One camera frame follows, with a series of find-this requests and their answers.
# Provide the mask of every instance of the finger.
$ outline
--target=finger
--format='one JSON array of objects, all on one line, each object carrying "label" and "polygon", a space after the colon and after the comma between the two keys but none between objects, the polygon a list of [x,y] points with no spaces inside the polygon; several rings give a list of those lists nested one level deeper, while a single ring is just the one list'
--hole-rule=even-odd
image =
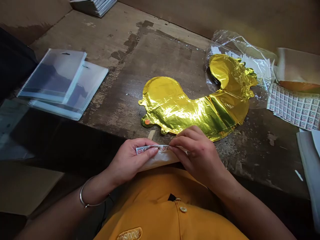
[{"label": "finger", "polygon": [[190,159],[188,158],[188,155],[182,151],[178,147],[172,147],[170,146],[169,149],[177,156],[179,161],[182,163],[182,165],[185,167],[185,169],[190,169],[192,168],[192,164],[190,162]]},{"label": "finger", "polygon": [[136,138],[131,140],[134,147],[143,147],[148,145],[159,145],[158,143],[148,139],[148,138]]},{"label": "finger", "polygon": [[135,160],[137,161],[139,168],[142,167],[150,158],[157,154],[159,151],[158,148],[149,148],[147,151],[134,156]]},{"label": "finger", "polygon": [[196,141],[185,137],[185,136],[180,136],[180,137],[175,137],[172,139],[169,143],[170,146],[181,146],[187,149],[188,151],[193,151],[195,149]]},{"label": "finger", "polygon": [[196,126],[196,125],[193,125],[193,126],[189,127],[189,129],[191,129],[191,130],[199,133],[200,135],[206,136],[206,135],[203,133],[203,131],[202,131],[198,126]]},{"label": "finger", "polygon": [[176,137],[180,137],[180,136],[185,136],[185,137],[191,138],[193,140],[200,140],[201,138],[203,138],[202,135],[191,130],[190,128],[184,129],[182,132],[178,133]]}]

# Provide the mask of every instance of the bracelet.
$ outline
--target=bracelet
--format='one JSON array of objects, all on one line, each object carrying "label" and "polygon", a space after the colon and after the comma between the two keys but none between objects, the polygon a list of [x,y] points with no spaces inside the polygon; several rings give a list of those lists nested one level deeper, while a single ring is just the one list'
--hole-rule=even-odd
[{"label": "bracelet", "polygon": [[82,199],[82,190],[83,190],[84,186],[85,186],[92,178],[94,178],[94,177],[95,177],[95,176],[89,178],[89,179],[82,185],[82,187],[81,187],[81,189],[80,189],[80,194],[79,194],[80,202],[81,202],[81,204],[84,206],[84,208],[99,206],[100,204],[104,203],[104,202],[108,199],[108,197],[110,196],[110,194],[108,194],[108,196],[107,196],[107,198],[106,198],[105,200],[103,200],[103,201],[102,201],[101,203],[99,203],[99,204],[94,204],[94,205],[86,204],[86,203],[83,201],[83,199]]}]

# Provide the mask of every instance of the hand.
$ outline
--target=hand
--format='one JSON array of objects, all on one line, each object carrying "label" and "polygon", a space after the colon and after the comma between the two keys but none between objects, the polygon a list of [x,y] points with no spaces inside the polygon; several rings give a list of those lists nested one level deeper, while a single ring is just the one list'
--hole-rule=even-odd
[{"label": "hand", "polygon": [[[213,192],[221,187],[221,181],[233,178],[221,162],[213,142],[197,126],[180,132],[169,145],[185,169]],[[184,147],[189,151],[188,155],[176,146]]]},{"label": "hand", "polygon": [[139,169],[156,153],[158,148],[149,148],[147,151],[137,155],[136,148],[147,145],[158,145],[147,138],[136,138],[126,140],[119,148],[116,156],[106,170],[113,176],[113,181],[121,185],[131,180]]}]

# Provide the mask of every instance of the wooden table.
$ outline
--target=wooden table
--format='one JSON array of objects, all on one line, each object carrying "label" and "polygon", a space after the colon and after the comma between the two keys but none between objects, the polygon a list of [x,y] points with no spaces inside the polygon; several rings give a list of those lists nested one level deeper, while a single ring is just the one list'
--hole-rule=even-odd
[{"label": "wooden table", "polygon": [[[48,48],[86,51],[87,61],[109,68],[106,79],[79,121],[125,138],[148,137],[167,144],[172,135],[144,128],[145,83],[155,76],[177,80],[191,99],[210,94],[204,77],[209,39],[117,3],[102,18],[71,11],[31,48],[41,58]],[[296,140],[298,128],[266,109],[250,109],[242,126],[215,142],[221,160],[236,175],[309,198]]]}]

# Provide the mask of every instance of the gold foil balloon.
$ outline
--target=gold foil balloon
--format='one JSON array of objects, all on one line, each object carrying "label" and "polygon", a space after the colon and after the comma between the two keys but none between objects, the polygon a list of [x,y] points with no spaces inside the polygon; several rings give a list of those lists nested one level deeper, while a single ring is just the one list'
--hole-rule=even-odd
[{"label": "gold foil balloon", "polygon": [[169,77],[150,79],[143,88],[140,105],[147,114],[141,119],[144,127],[158,124],[161,133],[178,134],[197,125],[212,141],[217,141],[241,125],[248,113],[249,98],[254,94],[251,86],[257,85],[257,75],[246,68],[241,59],[215,54],[209,60],[211,74],[221,87],[215,93],[191,100],[180,84]]}]

